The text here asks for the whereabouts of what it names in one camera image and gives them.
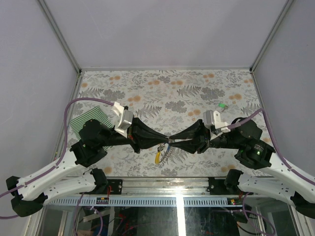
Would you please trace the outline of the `black key tag with key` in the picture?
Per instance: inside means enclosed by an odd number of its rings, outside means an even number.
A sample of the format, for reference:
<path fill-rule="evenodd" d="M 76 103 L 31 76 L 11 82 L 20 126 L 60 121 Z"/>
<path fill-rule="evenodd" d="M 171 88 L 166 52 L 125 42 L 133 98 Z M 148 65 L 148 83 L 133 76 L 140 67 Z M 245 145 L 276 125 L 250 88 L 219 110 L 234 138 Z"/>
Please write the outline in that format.
<path fill-rule="evenodd" d="M 159 147 L 158 147 L 158 152 L 161 152 L 163 149 L 164 149 L 164 147 L 165 147 L 165 145 L 160 145 Z"/>

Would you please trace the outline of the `yellow key tag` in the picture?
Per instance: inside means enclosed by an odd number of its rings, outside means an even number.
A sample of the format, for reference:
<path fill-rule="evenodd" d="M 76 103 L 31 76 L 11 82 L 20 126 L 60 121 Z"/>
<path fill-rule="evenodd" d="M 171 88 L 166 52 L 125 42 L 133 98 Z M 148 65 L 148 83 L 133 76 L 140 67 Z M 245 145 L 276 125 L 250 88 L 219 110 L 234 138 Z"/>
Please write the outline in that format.
<path fill-rule="evenodd" d="M 155 164 L 159 164 L 160 163 L 160 154 L 161 154 L 161 151 L 158 151 L 156 153 L 156 156 L 155 156 Z"/>

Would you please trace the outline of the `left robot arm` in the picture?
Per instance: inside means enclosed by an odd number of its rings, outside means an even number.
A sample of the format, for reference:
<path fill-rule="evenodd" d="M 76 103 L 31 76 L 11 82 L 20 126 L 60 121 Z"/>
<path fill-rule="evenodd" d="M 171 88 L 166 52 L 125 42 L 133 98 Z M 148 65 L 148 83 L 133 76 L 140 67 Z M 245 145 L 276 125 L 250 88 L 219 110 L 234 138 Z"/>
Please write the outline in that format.
<path fill-rule="evenodd" d="M 133 118 L 126 131 L 124 136 L 96 119 L 85 122 L 79 132 L 80 140 L 62 157 L 27 177 L 11 176 L 6 180 L 13 196 L 13 211 L 19 217 L 26 217 L 62 196 L 102 194 L 108 189 L 108 180 L 103 170 L 92 165 L 107 155 L 105 147 L 130 145 L 139 153 L 168 141 L 166 135 L 138 118 Z"/>

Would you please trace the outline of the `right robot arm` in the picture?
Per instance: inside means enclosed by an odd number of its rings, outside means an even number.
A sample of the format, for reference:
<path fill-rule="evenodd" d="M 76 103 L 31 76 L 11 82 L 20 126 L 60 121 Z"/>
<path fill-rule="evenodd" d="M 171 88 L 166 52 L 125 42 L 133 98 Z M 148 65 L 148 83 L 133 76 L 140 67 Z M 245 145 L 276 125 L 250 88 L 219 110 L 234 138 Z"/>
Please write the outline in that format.
<path fill-rule="evenodd" d="M 235 149 L 236 160 L 249 169 L 259 170 L 277 181 L 263 180 L 240 170 L 229 170 L 225 190 L 230 194 L 256 193 L 293 206 L 300 214 L 315 217 L 314 177 L 298 173 L 293 165 L 280 158 L 278 151 L 261 140 L 262 130 L 249 118 L 237 118 L 232 124 L 216 114 L 209 121 L 198 120 L 184 131 L 170 136 L 171 146 L 194 154 L 208 148 Z"/>

